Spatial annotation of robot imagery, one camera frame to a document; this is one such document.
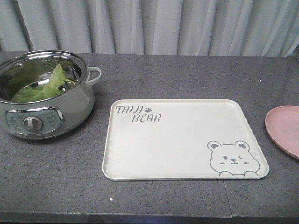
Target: stainless steel pot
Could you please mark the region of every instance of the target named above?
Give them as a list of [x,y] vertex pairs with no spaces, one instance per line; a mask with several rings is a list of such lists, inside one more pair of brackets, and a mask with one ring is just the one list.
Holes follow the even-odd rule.
[[[26,86],[48,82],[61,64],[72,86],[52,98],[16,103],[14,95]],[[91,72],[97,72],[91,78]],[[60,50],[33,51],[0,65],[0,126],[23,139],[46,139],[61,135],[81,124],[94,105],[92,86],[101,70],[87,67],[77,55]]]

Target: pink plate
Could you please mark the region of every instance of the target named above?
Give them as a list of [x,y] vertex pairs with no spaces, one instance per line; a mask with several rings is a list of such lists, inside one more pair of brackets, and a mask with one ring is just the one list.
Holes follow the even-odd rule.
[[299,106],[279,106],[265,119],[269,136],[278,147],[299,159]]

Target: lettuce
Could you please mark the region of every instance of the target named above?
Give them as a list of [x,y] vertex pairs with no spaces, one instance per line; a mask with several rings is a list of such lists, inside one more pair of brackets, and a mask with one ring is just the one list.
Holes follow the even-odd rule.
[[35,102],[43,99],[48,99],[54,97],[63,91],[59,89],[66,80],[64,70],[61,65],[58,64],[47,84],[40,85],[38,87],[32,88],[28,86],[14,96],[14,101],[18,103],[26,103],[26,102]]

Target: paw print icon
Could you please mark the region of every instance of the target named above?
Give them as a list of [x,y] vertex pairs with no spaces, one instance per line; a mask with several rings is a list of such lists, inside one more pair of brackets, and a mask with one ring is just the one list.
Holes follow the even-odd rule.
[[150,109],[150,108],[145,108],[145,112],[146,113],[150,113],[150,112],[152,112],[153,110],[152,109]]

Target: control panel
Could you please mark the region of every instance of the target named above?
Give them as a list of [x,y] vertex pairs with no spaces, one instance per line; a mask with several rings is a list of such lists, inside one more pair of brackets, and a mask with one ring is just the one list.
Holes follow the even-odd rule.
[[10,129],[18,134],[45,134],[53,132],[64,122],[63,114],[56,106],[27,110],[8,110],[5,115]]

